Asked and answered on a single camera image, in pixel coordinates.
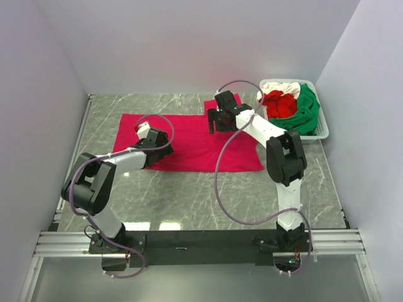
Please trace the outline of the magenta pink t-shirt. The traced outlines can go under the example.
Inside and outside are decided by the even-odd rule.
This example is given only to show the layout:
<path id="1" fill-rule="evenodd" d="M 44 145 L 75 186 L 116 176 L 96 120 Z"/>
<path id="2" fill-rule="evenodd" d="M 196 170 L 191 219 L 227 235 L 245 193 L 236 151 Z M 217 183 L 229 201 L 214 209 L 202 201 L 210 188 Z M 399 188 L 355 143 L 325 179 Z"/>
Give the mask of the magenta pink t-shirt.
<path id="1" fill-rule="evenodd" d="M 215 100 L 204 102 L 203 115 L 166 115 L 173 124 L 175 135 L 172 142 L 174 152 L 159 160 L 151 168 L 170 172 L 214 172 L 220 151 L 234 132 L 209 134 L 207 110 L 215 108 Z M 135 124 L 143 115 L 122 114 L 113 152 L 131 147 L 138 142 Z M 168 123 L 151 116 L 146 119 L 150 126 L 171 137 Z M 240 133 L 226 148 L 220 162 L 219 172 L 257 172 L 264 169 L 256 146 L 258 142 L 247 133 Z"/>

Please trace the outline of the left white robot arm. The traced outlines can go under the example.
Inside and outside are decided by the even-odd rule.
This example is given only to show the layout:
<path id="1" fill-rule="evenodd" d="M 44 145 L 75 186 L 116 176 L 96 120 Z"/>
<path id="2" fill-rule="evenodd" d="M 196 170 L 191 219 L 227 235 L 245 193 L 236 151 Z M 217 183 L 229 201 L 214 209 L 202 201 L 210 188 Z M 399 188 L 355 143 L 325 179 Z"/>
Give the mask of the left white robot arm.
<path id="1" fill-rule="evenodd" d="M 128 149 L 112 155 L 81 154 L 61 189 L 61 198 L 69 202 L 76 215 L 88 217 L 105 235 L 103 245 L 113 253 L 126 244 L 125 226 L 108 205 L 117 176 L 151 167 L 173 153 L 168 134 L 145 124 L 138 131 L 140 140 Z"/>

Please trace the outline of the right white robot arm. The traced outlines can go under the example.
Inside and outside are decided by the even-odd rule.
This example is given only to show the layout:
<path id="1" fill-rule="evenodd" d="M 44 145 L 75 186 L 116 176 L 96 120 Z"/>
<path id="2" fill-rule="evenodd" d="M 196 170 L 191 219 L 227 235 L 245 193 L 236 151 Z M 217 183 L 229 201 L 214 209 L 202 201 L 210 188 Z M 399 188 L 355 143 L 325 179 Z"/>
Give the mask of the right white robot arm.
<path id="1" fill-rule="evenodd" d="M 273 125 L 247 104 L 237 104 L 235 96 L 230 91 L 217 93 L 215 100 L 217 108 L 208 110 L 210 133 L 215 131 L 234 133 L 222 147 L 215 166 L 213 185 L 221 210 L 228 218 L 241 225 L 260 225 L 275 218 L 276 235 L 274 239 L 263 242 L 278 250 L 292 250 L 307 239 L 305 229 L 308 227 L 300 212 L 300 187 L 307 168 L 307 160 L 299 133 Z M 279 211 L 260 221 L 241 221 L 233 217 L 225 209 L 218 191 L 218 173 L 224 153 L 242 132 L 265 148 L 266 170 L 276 183 Z"/>

